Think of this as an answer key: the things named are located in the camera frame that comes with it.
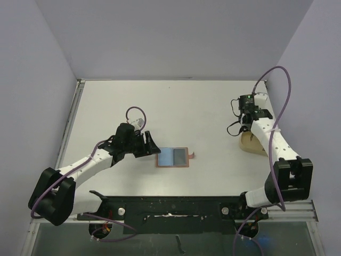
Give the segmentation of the brown leather card holder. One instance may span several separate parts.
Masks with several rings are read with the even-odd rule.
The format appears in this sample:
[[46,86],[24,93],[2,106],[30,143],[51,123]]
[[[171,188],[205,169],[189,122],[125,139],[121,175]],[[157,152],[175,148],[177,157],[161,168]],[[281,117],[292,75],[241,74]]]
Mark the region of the brown leather card holder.
[[156,155],[156,168],[187,168],[190,160],[195,158],[195,152],[189,152],[188,147],[161,147]]

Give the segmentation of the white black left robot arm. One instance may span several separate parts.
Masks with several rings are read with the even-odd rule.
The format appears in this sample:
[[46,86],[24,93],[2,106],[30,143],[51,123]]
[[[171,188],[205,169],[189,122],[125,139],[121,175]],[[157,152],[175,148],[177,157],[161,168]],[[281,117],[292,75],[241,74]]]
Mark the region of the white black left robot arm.
[[49,167],[41,173],[28,203],[30,215],[55,226],[75,214],[90,213],[96,219],[103,219],[109,209],[100,196],[95,193],[78,196],[76,189],[99,172],[116,165],[127,154],[139,158],[160,152],[149,131],[142,133],[131,124],[121,123],[116,133],[98,142],[88,156],[58,170]]

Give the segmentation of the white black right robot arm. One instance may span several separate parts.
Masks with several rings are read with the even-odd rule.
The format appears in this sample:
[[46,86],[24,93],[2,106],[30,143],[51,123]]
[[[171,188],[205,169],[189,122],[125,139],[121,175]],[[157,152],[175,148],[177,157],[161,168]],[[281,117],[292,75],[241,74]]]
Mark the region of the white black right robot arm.
[[250,218],[257,207],[303,201],[310,195],[313,163],[301,158],[287,143],[268,109],[266,97],[253,94],[239,97],[241,132],[251,132],[269,157],[270,174],[263,187],[245,193],[237,205],[243,218]]

